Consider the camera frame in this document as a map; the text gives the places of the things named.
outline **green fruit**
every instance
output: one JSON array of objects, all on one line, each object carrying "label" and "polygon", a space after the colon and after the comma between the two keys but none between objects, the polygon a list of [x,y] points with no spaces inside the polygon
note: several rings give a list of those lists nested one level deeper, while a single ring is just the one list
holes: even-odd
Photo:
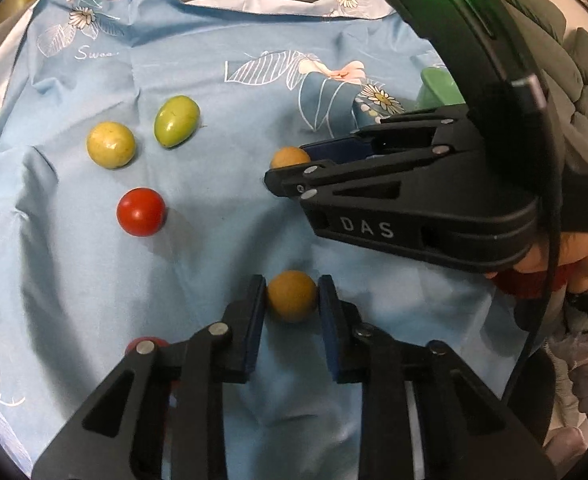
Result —
[{"label": "green fruit", "polygon": [[177,95],[159,110],[154,121],[154,136],[165,148],[171,148],[194,133],[199,118],[199,105],[187,96]]}]

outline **green object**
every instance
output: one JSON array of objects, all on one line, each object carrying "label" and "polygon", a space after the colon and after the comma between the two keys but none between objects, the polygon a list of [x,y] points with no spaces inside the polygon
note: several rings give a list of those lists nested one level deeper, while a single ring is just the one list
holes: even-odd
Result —
[{"label": "green object", "polygon": [[172,97],[159,110],[154,121],[154,136],[165,148],[183,142],[199,125],[200,108],[184,95]]},{"label": "green object", "polygon": [[421,72],[423,86],[418,94],[416,110],[427,110],[464,103],[464,97],[448,70],[428,66]]}]

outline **metal rivet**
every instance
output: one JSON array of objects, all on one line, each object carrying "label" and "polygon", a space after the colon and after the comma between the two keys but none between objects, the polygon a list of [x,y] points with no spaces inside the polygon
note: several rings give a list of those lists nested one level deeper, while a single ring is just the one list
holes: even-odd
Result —
[{"label": "metal rivet", "polygon": [[149,354],[154,350],[154,343],[152,341],[141,341],[136,345],[136,351],[141,354]]},{"label": "metal rivet", "polygon": [[445,144],[440,144],[439,146],[434,146],[431,149],[431,153],[433,153],[434,155],[445,155],[445,153],[448,153],[449,150],[449,146],[446,146]]},{"label": "metal rivet", "polygon": [[307,200],[308,198],[311,198],[312,196],[316,196],[316,193],[318,193],[317,189],[308,189],[306,192],[304,192],[300,196],[301,200]]},{"label": "metal rivet", "polygon": [[365,325],[358,325],[354,327],[354,335],[356,337],[372,337],[372,331]]},{"label": "metal rivet", "polygon": [[218,322],[210,325],[207,330],[209,330],[209,333],[212,335],[225,335],[229,330],[229,327],[226,323]]},{"label": "metal rivet", "polygon": [[432,341],[428,345],[429,351],[434,355],[443,356],[447,353],[447,346],[442,344],[440,341]]}]

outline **yellow-green fruit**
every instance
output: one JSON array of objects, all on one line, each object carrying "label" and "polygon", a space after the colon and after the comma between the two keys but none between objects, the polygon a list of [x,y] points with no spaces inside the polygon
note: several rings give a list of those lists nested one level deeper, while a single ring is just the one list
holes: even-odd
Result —
[{"label": "yellow-green fruit", "polygon": [[183,142],[199,124],[200,108],[184,95],[172,97],[159,110],[154,121],[154,136],[165,148]]},{"label": "yellow-green fruit", "polygon": [[132,160],[136,153],[136,139],[123,124],[100,123],[87,136],[87,153],[99,166],[114,170]]},{"label": "yellow-green fruit", "polygon": [[267,300],[282,320],[296,323],[316,308],[316,284],[300,270],[286,270],[269,282]]}]

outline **das logo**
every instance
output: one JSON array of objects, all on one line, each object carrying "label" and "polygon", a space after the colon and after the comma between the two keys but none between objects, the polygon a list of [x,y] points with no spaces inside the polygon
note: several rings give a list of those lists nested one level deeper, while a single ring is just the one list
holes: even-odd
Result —
[{"label": "das logo", "polygon": [[341,216],[340,220],[343,230],[347,233],[359,234],[361,236],[370,235],[372,237],[381,236],[388,240],[394,238],[394,231],[392,231],[392,225],[389,222],[379,222],[378,224],[370,224],[367,220],[356,220],[354,222],[351,218],[346,216]]}]

